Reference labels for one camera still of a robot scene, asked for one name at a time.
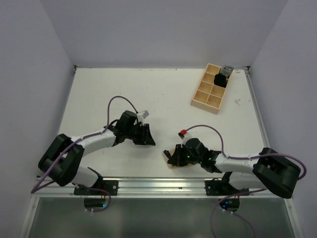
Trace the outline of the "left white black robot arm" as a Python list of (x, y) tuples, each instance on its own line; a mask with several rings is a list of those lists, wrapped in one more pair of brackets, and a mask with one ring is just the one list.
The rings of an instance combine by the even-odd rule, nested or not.
[(58, 135), (38, 163), (38, 168), (59, 186), (69, 183), (85, 186), (96, 195), (102, 191), (102, 176), (93, 169), (80, 166), (84, 156), (95, 151), (116, 146), (126, 139), (135, 145), (155, 146), (148, 123), (125, 127), (117, 123), (82, 137)]

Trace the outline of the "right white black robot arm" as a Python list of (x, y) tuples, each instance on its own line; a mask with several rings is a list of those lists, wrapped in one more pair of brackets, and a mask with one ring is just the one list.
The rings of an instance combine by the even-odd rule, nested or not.
[(283, 156), (271, 155), (272, 149), (264, 148), (256, 159), (235, 160), (223, 156), (221, 151), (208, 149), (193, 138), (177, 144), (173, 151), (164, 150), (167, 164), (174, 167), (200, 165), (209, 173), (223, 174), (214, 185), (217, 195), (231, 195), (249, 189), (267, 189), (289, 199), (300, 177), (300, 168)]

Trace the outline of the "beige underwear with navy trim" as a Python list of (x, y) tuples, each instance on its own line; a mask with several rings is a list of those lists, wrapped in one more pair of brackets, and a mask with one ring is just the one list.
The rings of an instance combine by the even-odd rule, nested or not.
[(187, 165), (185, 165), (185, 166), (175, 166), (175, 165), (172, 165), (172, 164), (169, 164), (168, 163), (168, 160), (169, 160), (169, 158), (174, 154), (174, 149), (171, 149), (171, 150), (164, 150), (163, 151), (163, 157), (164, 157), (164, 160), (165, 160), (165, 162), (166, 162), (166, 164), (167, 164), (167, 166), (172, 170), (175, 170), (175, 169), (180, 169), (180, 168), (190, 168), (190, 167), (193, 167), (195, 164), (191, 164), (191, 163), (189, 163), (189, 164), (187, 164)]

